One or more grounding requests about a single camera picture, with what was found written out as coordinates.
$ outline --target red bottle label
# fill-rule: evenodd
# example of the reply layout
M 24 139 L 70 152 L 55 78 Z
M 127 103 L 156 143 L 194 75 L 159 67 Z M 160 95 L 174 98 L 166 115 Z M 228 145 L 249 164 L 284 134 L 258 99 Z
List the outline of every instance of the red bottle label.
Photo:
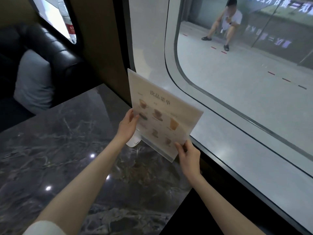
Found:
M 73 25 L 69 25 L 69 24 L 65 24 L 67 27 L 67 31 L 69 34 L 75 34 L 75 30 L 74 30 L 74 26 Z

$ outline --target white paper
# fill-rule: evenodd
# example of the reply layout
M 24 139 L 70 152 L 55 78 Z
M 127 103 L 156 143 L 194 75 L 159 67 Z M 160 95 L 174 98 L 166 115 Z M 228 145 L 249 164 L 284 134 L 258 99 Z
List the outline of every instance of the white paper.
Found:
M 128 69 L 134 115 L 140 115 L 137 131 L 149 146 L 169 161 L 178 152 L 174 142 L 184 144 L 203 111 L 182 101 Z

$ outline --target table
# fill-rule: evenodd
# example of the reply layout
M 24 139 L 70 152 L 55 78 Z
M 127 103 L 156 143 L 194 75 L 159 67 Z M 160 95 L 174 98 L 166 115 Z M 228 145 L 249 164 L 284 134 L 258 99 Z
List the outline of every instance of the table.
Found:
M 129 109 L 104 84 L 0 133 L 0 231 L 21 234 L 113 139 Z M 191 187 L 179 164 L 125 146 L 80 234 L 158 234 Z

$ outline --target gray pillow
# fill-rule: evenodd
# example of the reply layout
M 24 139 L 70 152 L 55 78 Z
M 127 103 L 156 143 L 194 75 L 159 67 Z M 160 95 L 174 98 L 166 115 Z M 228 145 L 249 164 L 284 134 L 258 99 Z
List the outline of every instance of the gray pillow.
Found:
M 14 99 L 37 115 L 51 107 L 53 93 L 50 63 L 33 50 L 26 51 L 18 66 Z

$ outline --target right hand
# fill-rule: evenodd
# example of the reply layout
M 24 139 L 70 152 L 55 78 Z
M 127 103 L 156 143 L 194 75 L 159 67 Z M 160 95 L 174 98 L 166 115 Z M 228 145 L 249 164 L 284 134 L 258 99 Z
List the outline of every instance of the right hand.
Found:
M 178 151 L 179 163 L 182 168 L 182 172 L 187 177 L 191 185 L 197 180 L 200 174 L 200 151 L 194 147 L 190 139 L 188 139 L 184 146 L 187 151 L 185 152 L 183 147 L 179 143 L 175 143 Z

